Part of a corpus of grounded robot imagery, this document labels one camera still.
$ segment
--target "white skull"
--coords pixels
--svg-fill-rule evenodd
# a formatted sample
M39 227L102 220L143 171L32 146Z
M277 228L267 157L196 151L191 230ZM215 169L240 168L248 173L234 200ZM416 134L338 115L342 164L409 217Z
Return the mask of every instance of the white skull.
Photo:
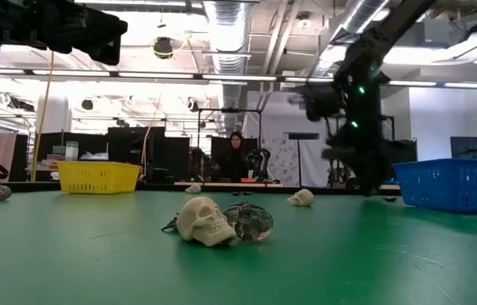
M292 197L287 199L290 205L298 207L309 207L315 201L315 196L309 190L303 189L295 193Z
M186 193L188 194L198 194L199 192L201 192L201 186L197 183L187 187L186 189Z
M206 197L196 197L186 203L178 214L176 227L184 240L197 240L206 247L236 237L217 203Z

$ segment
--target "person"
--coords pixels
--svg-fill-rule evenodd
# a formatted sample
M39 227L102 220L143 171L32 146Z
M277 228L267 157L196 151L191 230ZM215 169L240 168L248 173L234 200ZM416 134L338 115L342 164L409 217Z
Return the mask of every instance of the person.
M244 138L240 132L235 131L230 135L229 146L216 163L216 169L220 170L219 176L230 178L232 182L240 182L240 178L247 178L243 142Z

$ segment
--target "blue basket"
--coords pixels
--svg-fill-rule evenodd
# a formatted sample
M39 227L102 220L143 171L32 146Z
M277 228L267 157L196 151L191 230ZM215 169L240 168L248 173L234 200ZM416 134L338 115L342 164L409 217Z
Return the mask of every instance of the blue basket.
M477 213L477 159L394 164L408 205Z

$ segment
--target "yellow basket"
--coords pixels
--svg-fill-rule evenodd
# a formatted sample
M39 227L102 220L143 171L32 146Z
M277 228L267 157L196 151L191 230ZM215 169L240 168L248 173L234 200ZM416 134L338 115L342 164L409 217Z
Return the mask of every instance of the yellow basket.
M117 162L58 162L61 191L117 194L134 191L141 167Z

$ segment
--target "green table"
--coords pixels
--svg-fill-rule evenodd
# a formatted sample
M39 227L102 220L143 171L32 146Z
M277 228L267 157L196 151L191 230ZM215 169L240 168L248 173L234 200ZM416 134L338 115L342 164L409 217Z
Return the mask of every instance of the green table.
M477 216L362 197L205 193L267 208L264 242L206 248L165 234L193 198L14 194L0 203L0 304L473 304Z

